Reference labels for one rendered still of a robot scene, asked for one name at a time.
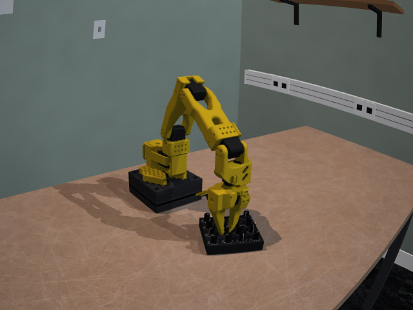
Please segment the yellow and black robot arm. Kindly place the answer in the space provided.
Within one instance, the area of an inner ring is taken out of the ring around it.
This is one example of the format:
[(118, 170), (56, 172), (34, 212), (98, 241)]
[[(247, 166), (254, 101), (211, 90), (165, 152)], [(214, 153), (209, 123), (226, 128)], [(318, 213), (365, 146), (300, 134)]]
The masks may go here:
[[(248, 147), (239, 139), (241, 133), (235, 123), (229, 122), (215, 94), (204, 87), (204, 83), (199, 76), (177, 78), (161, 127), (163, 140), (145, 143), (146, 165), (139, 168), (144, 182), (164, 186), (165, 173), (170, 178), (186, 179), (190, 139), (185, 136), (190, 134), (195, 120), (210, 150), (216, 151), (215, 175), (229, 187), (250, 183), (252, 162)], [(202, 100), (208, 110), (197, 102)], [(174, 125), (181, 115), (182, 124)], [(235, 159), (229, 161), (232, 158)]]

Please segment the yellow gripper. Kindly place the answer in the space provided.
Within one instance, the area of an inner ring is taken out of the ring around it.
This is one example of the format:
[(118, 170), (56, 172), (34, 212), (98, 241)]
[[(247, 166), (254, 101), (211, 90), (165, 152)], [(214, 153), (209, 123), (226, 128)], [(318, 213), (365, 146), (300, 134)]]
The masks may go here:
[(225, 209), (230, 209), (228, 221), (228, 232), (230, 233), (238, 222), (241, 210), (246, 208), (250, 201), (248, 190), (249, 187), (246, 185), (244, 187), (238, 185), (229, 187), (221, 182), (209, 187), (208, 190), (196, 193), (196, 196), (199, 197), (206, 196), (208, 208), (220, 235), (224, 234)]

